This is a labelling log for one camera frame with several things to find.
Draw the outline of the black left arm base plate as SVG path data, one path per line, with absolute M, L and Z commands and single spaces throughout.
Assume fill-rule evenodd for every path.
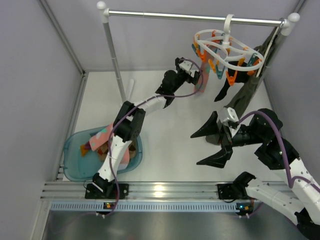
M 129 194 L 129 184 L 119 183 L 119 193 L 115 183 L 108 185 L 105 192 L 101 192 L 92 183 L 86 186 L 85 199 L 88 200 L 122 200 Z

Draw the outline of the beige argyle sock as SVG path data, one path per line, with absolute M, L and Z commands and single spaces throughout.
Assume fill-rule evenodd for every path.
M 138 142 L 136 140 L 129 145 L 128 151 L 129 151 L 129 159 L 130 160 L 134 159 L 138 153 Z
M 109 143 L 105 142 L 96 149 L 97 156 L 101 162 L 104 162 L 109 152 Z

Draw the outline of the maroon purple orange sock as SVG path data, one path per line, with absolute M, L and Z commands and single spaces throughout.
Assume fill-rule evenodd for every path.
M 90 150 L 91 150 L 91 145 L 90 145 L 90 142 L 86 142 L 85 144 L 82 144 L 80 146 L 80 153 L 81 153 L 81 156 L 84 157 Z

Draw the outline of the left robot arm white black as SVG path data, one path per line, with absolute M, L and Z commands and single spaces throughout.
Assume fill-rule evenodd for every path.
M 113 188 L 120 193 L 117 180 L 117 170 L 125 155 L 126 149 L 141 133 L 145 117 L 149 114 L 168 107 L 176 98 L 186 98 L 194 95 L 175 95 L 184 84 L 197 85 L 204 83 L 203 70 L 192 60 L 175 59 L 176 70 L 164 73 L 162 82 L 155 93 L 140 103 L 125 101 L 112 126 L 108 139 L 108 153 L 97 173 L 92 177 L 92 185 L 104 196 L 108 197 Z

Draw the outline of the pink patterned sock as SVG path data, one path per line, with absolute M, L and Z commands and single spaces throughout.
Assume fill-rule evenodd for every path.
M 196 94 L 203 94 L 205 92 L 211 67 L 208 62 L 203 62 L 200 67 L 202 75 L 199 77 L 197 84 L 194 86 L 193 92 Z
M 102 130 L 98 131 L 89 139 L 89 144 L 92 151 L 97 150 L 99 147 L 101 147 L 104 143 L 106 143 L 109 140 L 112 129 L 113 124 L 103 127 Z

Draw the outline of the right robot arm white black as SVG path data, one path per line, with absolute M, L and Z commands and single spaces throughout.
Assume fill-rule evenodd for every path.
M 213 111 L 192 138 L 214 136 L 221 149 L 197 162 L 199 166 L 223 169 L 235 147 L 258 144 L 258 160 L 275 173 L 294 193 L 290 197 L 244 171 L 233 182 L 218 185 L 218 197 L 227 203 L 258 200 L 289 219 L 309 240 L 320 238 L 320 185 L 304 165 L 293 145 L 283 138 L 282 121 L 268 108 L 261 108 L 238 118 L 236 111 L 225 107 Z

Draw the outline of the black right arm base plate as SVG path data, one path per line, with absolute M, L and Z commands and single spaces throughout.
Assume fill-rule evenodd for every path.
M 244 186 L 235 183 L 223 183 L 217 185 L 218 198 L 220 200 L 248 200 Z

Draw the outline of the white clip hanger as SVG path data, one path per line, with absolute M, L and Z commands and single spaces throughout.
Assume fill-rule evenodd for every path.
M 226 71 L 231 75 L 238 71 L 237 77 L 241 72 L 250 76 L 263 65 L 264 56 L 231 36 L 232 18 L 232 14 L 227 15 L 223 30 L 205 29 L 197 32 L 192 47 L 203 63 L 209 63 L 214 73 L 217 64 L 220 70 L 225 66 L 225 76 Z

